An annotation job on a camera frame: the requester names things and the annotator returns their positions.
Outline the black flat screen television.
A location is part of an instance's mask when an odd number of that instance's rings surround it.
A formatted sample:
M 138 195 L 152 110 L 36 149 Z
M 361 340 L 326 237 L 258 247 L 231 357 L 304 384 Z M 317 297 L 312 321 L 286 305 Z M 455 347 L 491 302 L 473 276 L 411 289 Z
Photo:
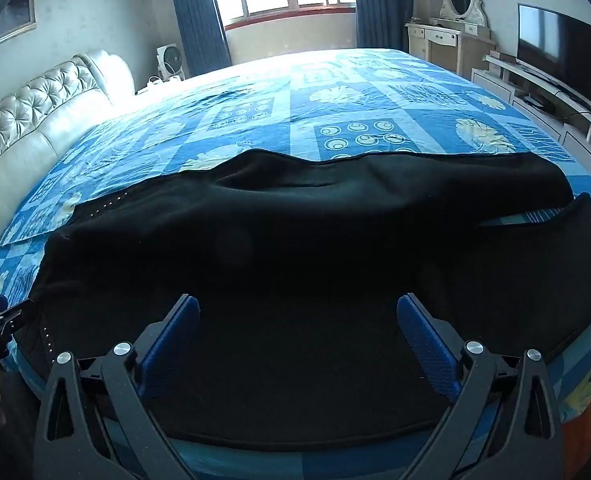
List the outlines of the black flat screen television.
M 565 14 L 518 6 L 517 60 L 591 107 L 591 25 Z

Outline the black pants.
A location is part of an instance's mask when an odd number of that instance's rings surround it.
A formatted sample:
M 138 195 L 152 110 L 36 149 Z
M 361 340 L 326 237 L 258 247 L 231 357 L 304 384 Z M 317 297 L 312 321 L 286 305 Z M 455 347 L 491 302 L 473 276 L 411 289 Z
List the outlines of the black pants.
M 94 358 L 196 298 L 146 406 L 175 439 L 292 450 L 440 419 L 406 294 L 493 352 L 559 356 L 591 324 L 591 198 L 532 153 L 250 150 L 78 205 L 30 299 L 56 350 Z

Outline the blue curtain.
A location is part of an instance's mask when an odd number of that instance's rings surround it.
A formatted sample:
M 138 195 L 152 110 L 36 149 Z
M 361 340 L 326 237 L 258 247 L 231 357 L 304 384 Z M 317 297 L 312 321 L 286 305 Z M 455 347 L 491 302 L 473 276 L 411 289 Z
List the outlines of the blue curtain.
M 173 0 L 184 57 L 191 76 L 232 65 L 216 0 Z
M 356 0 L 356 46 L 409 51 L 406 23 L 414 0 Z

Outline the right blue curtain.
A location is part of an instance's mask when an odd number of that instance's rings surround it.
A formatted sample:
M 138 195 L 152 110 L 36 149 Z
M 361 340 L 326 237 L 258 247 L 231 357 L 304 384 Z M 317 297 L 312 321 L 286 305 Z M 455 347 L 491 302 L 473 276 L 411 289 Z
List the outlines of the right blue curtain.
M 356 46 L 409 51 L 406 23 L 414 0 L 356 0 Z

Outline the white box fan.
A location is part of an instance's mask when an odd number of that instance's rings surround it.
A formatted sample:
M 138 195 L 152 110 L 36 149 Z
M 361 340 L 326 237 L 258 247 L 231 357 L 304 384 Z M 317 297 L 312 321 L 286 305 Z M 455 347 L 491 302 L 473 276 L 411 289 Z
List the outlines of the white box fan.
M 176 44 L 166 44 L 166 46 L 158 47 L 156 49 L 156 58 L 158 59 L 158 74 L 163 81 L 169 81 L 174 77 L 180 80 L 184 79 L 182 56 Z

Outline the blue patterned bed sheet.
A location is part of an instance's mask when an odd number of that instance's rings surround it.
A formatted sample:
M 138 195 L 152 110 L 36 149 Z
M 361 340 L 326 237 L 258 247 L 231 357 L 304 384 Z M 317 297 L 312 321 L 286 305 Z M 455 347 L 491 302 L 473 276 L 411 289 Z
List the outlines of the blue patterned bed sheet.
M 2 234 L 0 295 L 10 307 L 30 299 L 49 236 L 78 205 L 153 178 L 210 170 L 250 150 L 308 162 L 378 153 L 532 153 L 556 165 L 574 195 L 591 198 L 591 174 L 566 148 L 511 105 L 444 68 L 397 50 L 281 55 L 135 93 L 91 128 L 27 194 Z M 41 405 L 51 367 L 65 351 L 56 350 L 35 304 L 35 316 L 13 334 L 5 358 Z M 538 352 L 556 396 L 565 460 L 562 426 L 591 403 L 591 324 L 559 356 Z M 84 378 L 82 395 L 92 407 L 85 415 L 98 451 L 114 455 L 134 479 L 146 479 L 105 388 Z M 292 450 L 186 441 L 158 426 L 192 479 L 407 479 L 440 419 L 383 440 Z

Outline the white television console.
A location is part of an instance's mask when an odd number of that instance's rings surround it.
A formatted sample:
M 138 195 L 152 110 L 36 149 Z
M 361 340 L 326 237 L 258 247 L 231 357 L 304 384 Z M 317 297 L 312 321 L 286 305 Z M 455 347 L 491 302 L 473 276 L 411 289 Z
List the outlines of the white television console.
M 471 70 L 474 84 L 530 118 L 591 174 L 591 106 L 534 68 L 492 55 L 483 62 L 484 70 Z

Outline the left blue curtain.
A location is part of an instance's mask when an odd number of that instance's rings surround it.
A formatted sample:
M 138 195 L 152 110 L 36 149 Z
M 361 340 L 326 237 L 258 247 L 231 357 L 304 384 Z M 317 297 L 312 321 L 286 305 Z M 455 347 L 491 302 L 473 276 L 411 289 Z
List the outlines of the left blue curtain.
M 184 57 L 191 76 L 232 65 L 216 0 L 173 0 Z

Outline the cream tufted leather headboard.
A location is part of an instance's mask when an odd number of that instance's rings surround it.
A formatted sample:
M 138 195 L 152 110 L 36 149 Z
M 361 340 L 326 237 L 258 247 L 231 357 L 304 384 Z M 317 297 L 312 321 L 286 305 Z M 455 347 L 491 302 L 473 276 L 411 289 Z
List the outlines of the cream tufted leather headboard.
M 27 194 L 94 126 L 135 96 L 127 63 L 73 56 L 0 101 L 0 240 Z

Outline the white vanity dresser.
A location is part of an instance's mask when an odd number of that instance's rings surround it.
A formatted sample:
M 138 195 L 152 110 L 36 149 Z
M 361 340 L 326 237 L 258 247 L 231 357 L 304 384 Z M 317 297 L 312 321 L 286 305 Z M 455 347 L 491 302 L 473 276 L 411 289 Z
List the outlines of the white vanity dresser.
M 491 31 L 482 25 L 433 20 L 411 21 L 405 27 L 411 55 L 466 79 L 472 70 L 485 70 L 486 56 L 496 49 Z

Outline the framed wall picture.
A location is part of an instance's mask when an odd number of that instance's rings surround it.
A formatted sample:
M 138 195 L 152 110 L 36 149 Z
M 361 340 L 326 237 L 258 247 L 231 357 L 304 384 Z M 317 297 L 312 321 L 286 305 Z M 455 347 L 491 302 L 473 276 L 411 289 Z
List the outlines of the framed wall picture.
M 36 27 L 35 0 L 9 0 L 0 11 L 0 44 Z

